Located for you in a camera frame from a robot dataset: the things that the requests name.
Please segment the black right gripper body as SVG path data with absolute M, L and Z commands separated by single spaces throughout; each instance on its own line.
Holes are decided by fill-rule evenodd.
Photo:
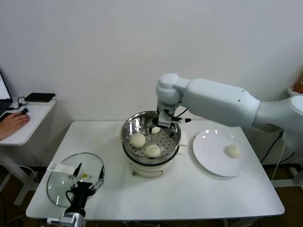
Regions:
M 151 121 L 151 127 L 159 127 L 164 129 L 170 129 L 175 127 L 175 122 L 170 117 L 154 117 Z

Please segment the bare person hand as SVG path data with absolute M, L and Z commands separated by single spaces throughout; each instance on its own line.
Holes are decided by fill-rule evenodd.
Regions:
M 0 122 L 0 140 L 6 139 L 27 123 L 30 117 L 27 114 L 12 113 Z

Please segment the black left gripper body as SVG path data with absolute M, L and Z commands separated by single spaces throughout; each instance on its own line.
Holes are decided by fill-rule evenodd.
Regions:
M 90 196 L 95 194 L 92 183 L 78 182 L 78 187 L 70 188 L 66 191 L 65 196 L 70 203 L 70 206 L 65 210 L 65 213 L 86 214 L 85 206 Z

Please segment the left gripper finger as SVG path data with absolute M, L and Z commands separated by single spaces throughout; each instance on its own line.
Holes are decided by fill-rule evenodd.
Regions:
M 105 166 L 102 166 L 98 180 L 94 184 L 94 190 L 97 191 L 104 183 Z
M 81 169 L 81 166 L 82 166 L 82 163 L 80 163 L 78 165 L 78 167 L 74 170 L 73 174 L 70 175 L 71 188 L 78 187 L 77 177 L 78 177 L 79 171 Z

